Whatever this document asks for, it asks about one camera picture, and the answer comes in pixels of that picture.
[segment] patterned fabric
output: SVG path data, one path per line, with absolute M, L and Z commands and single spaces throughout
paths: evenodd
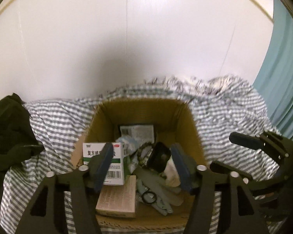
M 208 163 L 219 160 L 250 173 L 254 179 L 271 178 L 278 165 L 261 150 L 233 145 L 228 137 L 232 131 L 255 135 L 272 127 L 266 105 L 256 90 L 239 77 L 225 76 L 207 83 L 196 79 L 154 78 L 134 87 L 119 88 L 98 99 L 45 100 L 25 104 L 31 114 L 30 124 L 37 140 L 45 147 L 39 156 L 24 161 L 22 167 L 12 167 L 5 176 L 0 223 L 8 234 L 17 224 L 40 182 L 48 171 L 56 174 L 72 170 L 70 163 L 74 143 L 89 126 L 94 107 L 102 101 L 115 98 L 170 98 L 188 104 L 197 132 L 201 138 Z M 69 233 L 76 233 L 71 211 L 70 193 L 65 196 Z M 215 215 L 210 233 L 216 233 L 220 210 L 220 193 L 215 195 Z M 274 233 L 278 226 L 269 226 Z M 140 231 L 102 229 L 103 233 L 130 233 Z M 183 229 L 165 233 L 182 233 Z

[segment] green stripe on box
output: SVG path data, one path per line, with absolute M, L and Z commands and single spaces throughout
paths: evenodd
M 90 162 L 91 158 L 84 158 L 84 162 Z M 121 163 L 121 159 L 112 159 L 111 163 Z

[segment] teal curtain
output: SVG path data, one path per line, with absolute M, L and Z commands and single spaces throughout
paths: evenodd
M 268 115 L 282 135 L 293 139 L 293 18 L 274 0 L 269 48 L 253 86 L 264 98 Z

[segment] silver bolt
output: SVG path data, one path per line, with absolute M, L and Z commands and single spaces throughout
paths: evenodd
M 230 176 L 233 177 L 233 178 L 237 178 L 237 177 L 239 177 L 239 173 L 237 173 L 237 172 L 230 172 Z
M 55 175 L 55 173 L 54 172 L 47 172 L 47 177 L 48 178 L 51 178 L 51 177 L 53 177 Z
M 87 165 L 82 165 L 78 168 L 78 170 L 84 172 L 84 171 L 87 171 L 89 169 L 89 167 Z
M 243 178 L 243 182 L 244 182 L 245 184 L 248 184 L 248 178 Z
M 197 169 L 199 170 L 199 171 L 206 171 L 207 170 L 207 167 L 205 166 L 205 165 L 198 165 L 197 166 Z

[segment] white wall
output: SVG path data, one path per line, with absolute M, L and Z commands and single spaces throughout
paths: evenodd
M 252 83 L 273 27 L 250 0 L 10 1 L 0 9 L 0 98 L 24 101 L 94 96 L 157 75 Z

